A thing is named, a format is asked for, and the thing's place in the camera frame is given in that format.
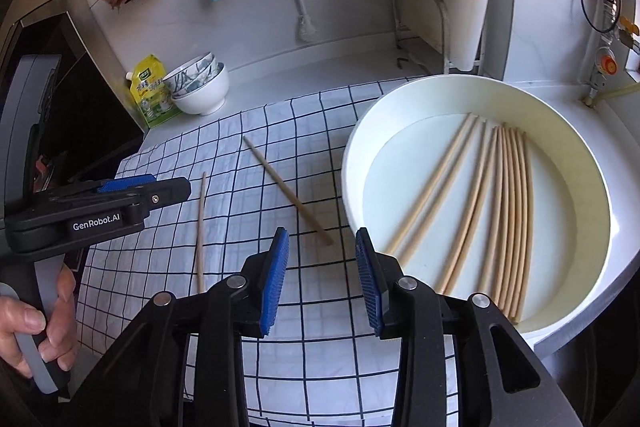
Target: black cable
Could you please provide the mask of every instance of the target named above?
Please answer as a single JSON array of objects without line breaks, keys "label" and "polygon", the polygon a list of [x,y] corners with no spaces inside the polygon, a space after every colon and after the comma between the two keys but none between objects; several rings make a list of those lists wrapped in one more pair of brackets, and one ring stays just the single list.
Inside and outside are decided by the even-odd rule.
[{"label": "black cable", "polygon": [[611,31],[613,31],[615,29],[615,27],[618,25],[618,22],[620,20],[620,12],[622,10],[622,6],[621,6],[621,0],[614,0],[616,3],[616,17],[615,20],[611,23],[611,26],[609,26],[608,28],[601,30],[599,28],[596,28],[596,26],[593,25],[593,23],[591,22],[591,19],[589,19],[589,16],[587,15],[587,10],[584,7],[584,0],[580,0],[580,4],[582,6],[582,13],[584,14],[584,18],[587,19],[587,22],[589,23],[589,26],[591,26],[591,28],[593,28],[594,30],[596,30],[598,33],[609,33]]}]

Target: bowl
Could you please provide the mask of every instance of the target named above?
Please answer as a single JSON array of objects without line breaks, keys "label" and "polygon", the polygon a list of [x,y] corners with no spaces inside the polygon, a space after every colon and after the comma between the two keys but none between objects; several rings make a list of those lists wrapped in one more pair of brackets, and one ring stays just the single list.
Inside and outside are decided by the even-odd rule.
[{"label": "bowl", "polygon": [[[532,160],[533,247],[522,321],[525,338],[554,331],[577,314],[602,277],[611,236],[609,194],[577,131],[542,100],[503,82],[470,75],[416,80],[380,98],[351,133],[342,193],[351,229],[367,227],[384,252],[467,113],[526,132]],[[463,215],[479,133],[417,253],[404,266],[428,285],[440,278]],[[451,295],[478,289],[493,186]]]},{"label": "bowl", "polygon": [[206,84],[182,96],[172,96],[172,102],[187,114],[211,114],[225,103],[229,91],[229,74],[222,62],[218,65],[220,73]]},{"label": "bowl", "polygon": [[172,96],[183,96],[209,82],[218,71],[218,61],[212,53],[192,58],[166,75],[162,80]]}]

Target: white countertop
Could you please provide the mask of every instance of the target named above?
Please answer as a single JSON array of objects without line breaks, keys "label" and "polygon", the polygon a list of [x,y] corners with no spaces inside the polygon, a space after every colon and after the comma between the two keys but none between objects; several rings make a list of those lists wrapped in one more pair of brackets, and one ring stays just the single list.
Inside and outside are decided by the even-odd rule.
[{"label": "white countertop", "polygon": [[[413,65],[402,71],[397,70],[394,67],[397,54],[395,50],[389,50],[375,54],[351,55],[272,74],[236,86],[232,84],[228,100],[219,112],[206,117],[177,116],[149,131],[143,148],[210,121],[265,103],[287,100],[334,87],[397,78],[402,74],[418,74]],[[612,208],[609,261],[600,283],[578,309],[556,324],[557,328],[552,333],[527,338],[527,342],[533,347],[575,319],[595,299],[606,294],[612,282],[640,251],[640,146],[606,102],[600,103],[597,110],[593,110],[579,101],[586,93],[584,86],[541,85],[539,82],[520,82],[513,85],[544,100],[575,127],[600,165],[609,189]],[[569,341],[570,338],[565,338],[563,342]]]}]

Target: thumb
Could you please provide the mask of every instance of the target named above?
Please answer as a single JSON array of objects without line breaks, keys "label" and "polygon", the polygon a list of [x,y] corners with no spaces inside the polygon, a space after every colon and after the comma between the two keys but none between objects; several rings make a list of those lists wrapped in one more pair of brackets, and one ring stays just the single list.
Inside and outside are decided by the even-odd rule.
[{"label": "thumb", "polygon": [[33,306],[12,298],[0,298],[0,335],[7,333],[40,333],[47,321]]}]

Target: yellow detergent packet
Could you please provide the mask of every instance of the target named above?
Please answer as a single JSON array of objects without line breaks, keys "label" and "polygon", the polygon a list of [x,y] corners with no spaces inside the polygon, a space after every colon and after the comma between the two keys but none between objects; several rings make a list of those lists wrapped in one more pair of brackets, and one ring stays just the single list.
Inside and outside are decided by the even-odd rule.
[{"label": "yellow detergent packet", "polygon": [[180,109],[171,101],[171,92],[162,81],[165,76],[162,62],[154,55],[144,58],[132,73],[127,73],[127,80],[131,81],[129,89],[133,99],[150,128],[180,113]]}]

